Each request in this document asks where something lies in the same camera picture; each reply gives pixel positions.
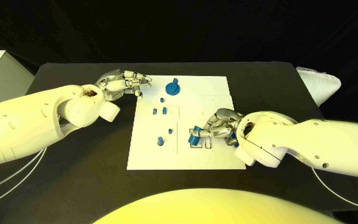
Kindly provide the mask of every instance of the black table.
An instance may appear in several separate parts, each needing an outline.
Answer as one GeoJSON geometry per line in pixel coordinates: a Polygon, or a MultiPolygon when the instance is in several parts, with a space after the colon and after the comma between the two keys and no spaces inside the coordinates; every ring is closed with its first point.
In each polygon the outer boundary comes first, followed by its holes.
{"type": "MultiPolygon", "coordinates": [[[[90,84],[116,68],[142,74],[226,76],[233,107],[242,114],[271,110],[298,122],[323,118],[291,64],[279,62],[44,64],[28,94],[69,84],[90,84]]],[[[186,188],[246,190],[318,211],[356,209],[323,188],[310,168],[290,155],[275,169],[255,163],[246,170],[126,171],[135,101],[134,95],[125,95],[115,102],[121,112],[112,123],[98,118],[89,127],[76,130],[47,148],[31,175],[0,199],[2,222],[89,223],[134,200],[186,188]]],[[[1,178],[31,157],[1,164],[1,178]]],[[[1,192],[27,172],[1,185],[1,192]]],[[[356,178],[326,172],[318,172],[318,175],[327,185],[358,202],[352,191],[358,185],[356,178]]]]}

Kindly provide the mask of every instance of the white cable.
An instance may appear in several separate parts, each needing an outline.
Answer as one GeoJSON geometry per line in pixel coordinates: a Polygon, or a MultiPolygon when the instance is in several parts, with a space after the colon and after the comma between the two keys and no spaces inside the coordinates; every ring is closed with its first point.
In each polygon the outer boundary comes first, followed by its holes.
{"type": "Polygon", "coordinates": [[[34,165],[34,167],[31,168],[31,170],[30,170],[30,172],[28,172],[28,174],[25,175],[25,177],[21,179],[21,181],[12,186],[12,188],[0,196],[0,199],[17,188],[17,186],[21,184],[21,182],[24,181],[24,179],[28,177],[28,175],[31,174],[31,172],[33,172],[33,170],[34,170],[34,168],[37,167],[37,164],[38,164],[38,162],[40,162],[40,159],[41,159],[41,157],[43,157],[43,155],[44,155],[44,151],[46,151],[46,149],[47,148],[44,148],[43,149],[43,152],[41,152],[41,155],[40,155],[40,158],[38,158],[38,161],[37,161],[37,163],[35,163],[35,165],[34,165]]]}
{"type": "Polygon", "coordinates": [[[313,170],[313,173],[314,173],[314,175],[316,175],[316,177],[317,177],[317,179],[318,179],[318,182],[323,184],[323,186],[326,187],[326,189],[327,189],[327,190],[329,190],[329,191],[330,191],[330,192],[331,192],[343,201],[346,201],[346,202],[349,202],[352,205],[358,206],[356,203],[347,201],[343,197],[340,197],[340,196],[327,188],[327,186],[326,186],[324,183],[321,182],[321,180],[320,180],[320,178],[318,178],[318,176],[317,176],[316,171],[314,171],[313,168],[311,168],[311,170],[313,170]]]}
{"type": "Polygon", "coordinates": [[[2,184],[10,178],[12,178],[22,170],[24,168],[31,164],[31,162],[34,161],[34,159],[38,157],[40,153],[43,152],[44,149],[41,149],[37,153],[37,155],[33,157],[33,159],[30,160],[30,162],[0,182],[0,184],[2,184]]]}

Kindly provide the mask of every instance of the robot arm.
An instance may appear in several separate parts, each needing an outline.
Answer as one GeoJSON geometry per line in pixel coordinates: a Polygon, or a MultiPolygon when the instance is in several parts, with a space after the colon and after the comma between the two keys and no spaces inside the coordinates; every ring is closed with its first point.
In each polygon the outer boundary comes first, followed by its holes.
{"type": "Polygon", "coordinates": [[[314,169],[358,176],[358,124],[327,120],[297,123],[275,112],[242,116],[219,109],[204,129],[193,136],[223,138],[239,145],[235,156],[251,166],[255,161],[275,168],[284,154],[291,154],[314,169]]]}
{"type": "Polygon", "coordinates": [[[67,85],[0,103],[0,163],[18,159],[57,142],[98,117],[112,121],[119,108],[108,101],[122,94],[141,98],[151,78],[113,70],[95,85],[67,85]]]}

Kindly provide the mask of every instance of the robotic hand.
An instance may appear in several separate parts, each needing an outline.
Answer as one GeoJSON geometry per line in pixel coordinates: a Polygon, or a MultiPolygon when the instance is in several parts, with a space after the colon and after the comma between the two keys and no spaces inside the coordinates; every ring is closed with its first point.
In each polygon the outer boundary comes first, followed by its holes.
{"type": "Polygon", "coordinates": [[[217,109],[196,137],[223,138],[239,145],[235,156],[251,166],[258,161],[275,168],[291,154],[314,169],[358,176],[358,124],[327,120],[297,123],[271,111],[240,115],[217,109]]]}
{"type": "Polygon", "coordinates": [[[119,108],[109,101],[124,94],[139,99],[151,78],[126,70],[105,73],[93,85],[67,85],[0,103],[0,163],[57,142],[98,117],[112,121],[119,108]]]}

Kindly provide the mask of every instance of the black wall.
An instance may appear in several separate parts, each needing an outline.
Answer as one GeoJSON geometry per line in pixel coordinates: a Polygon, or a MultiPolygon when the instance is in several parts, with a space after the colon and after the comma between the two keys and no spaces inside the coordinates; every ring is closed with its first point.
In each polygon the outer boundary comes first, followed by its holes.
{"type": "Polygon", "coordinates": [[[342,80],[358,120],[356,0],[1,0],[0,49],[43,63],[285,61],[342,80]]]}

